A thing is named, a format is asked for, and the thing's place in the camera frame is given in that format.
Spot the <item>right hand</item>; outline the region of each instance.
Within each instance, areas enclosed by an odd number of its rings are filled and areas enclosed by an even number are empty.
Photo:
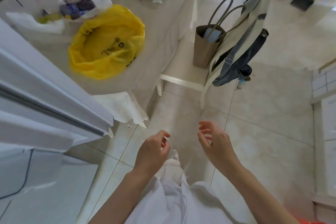
[[[233,150],[229,135],[212,121],[200,121],[199,124],[198,139],[210,162],[226,177],[235,173],[242,165]]]

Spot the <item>black wire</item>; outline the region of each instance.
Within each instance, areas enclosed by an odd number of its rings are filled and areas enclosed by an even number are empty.
[[[32,160],[33,151],[34,151],[34,149],[31,149],[31,150],[30,150],[30,156],[29,156],[28,167],[27,167],[27,171],[26,171],[26,177],[24,178],[24,182],[23,182],[22,187],[21,187],[17,192],[14,192],[14,193],[12,193],[12,194],[9,194],[9,195],[0,197],[0,200],[5,199],[5,198],[7,198],[7,197],[14,196],[14,195],[20,193],[21,190],[23,189],[23,187],[26,185],[26,182],[27,182],[27,179],[28,179],[28,172],[29,172],[29,168],[30,168],[30,162],[31,162],[31,160]]]

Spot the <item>white tablecloth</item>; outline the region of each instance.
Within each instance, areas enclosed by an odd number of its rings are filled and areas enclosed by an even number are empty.
[[[131,10],[145,25],[145,45],[127,69],[95,80],[69,68],[67,46],[37,47],[52,63],[112,112],[114,119],[145,126],[145,109],[160,74],[174,56],[179,39],[197,19],[196,0],[112,0]]]

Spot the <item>floor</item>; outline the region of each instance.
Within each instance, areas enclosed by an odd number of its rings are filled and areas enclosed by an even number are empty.
[[[220,1],[198,0],[199,24],[207,23]],[[322,19],[318,20],[317,15],[310,18],[311,14],[303,15],[288,0],[272,0],[265,22],[270,36],[251,61],[252,80],[243,89],[235,90],[235,81],[210,88],[205,110],[201,111],[199,92],[166,83],[162,97],[154,93],[147,107],[151,118],[147,129],[133,123],[117,124],[113,139],[102,138],[72,148],[70,155],[99,164],[77,223],[86,223],[97,212],[132,170],[142,142],[160,129],[171,134],[170,143],[179,153],[190,184],[208,182],[237,221],[255,223],[243,198],[204,155],[196,136],[200,120],[215,121],[225,129],[243,165],[291,214],[313,220],[310,69],[328,58],[321,50],[320,59],[313,55],[318,51],[317,42],[322,42],[318,46],[323,47],[326,43],[317,32],[326,36],[330,35],[326,34],[328,30],[333,30],[323,21],[333,14],[321,13],[319,10]],[[223,27],[230,27],[238,14],[232,16]]]

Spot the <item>white clothing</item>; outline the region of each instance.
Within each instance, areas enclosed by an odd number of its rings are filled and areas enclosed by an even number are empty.
[[[206,182],[196,182],[191,186],[187,184],[177,157],[167,160],[162,169],[150,180],[141,195],[141,201],[125,224],[234,222],[209,184]]]

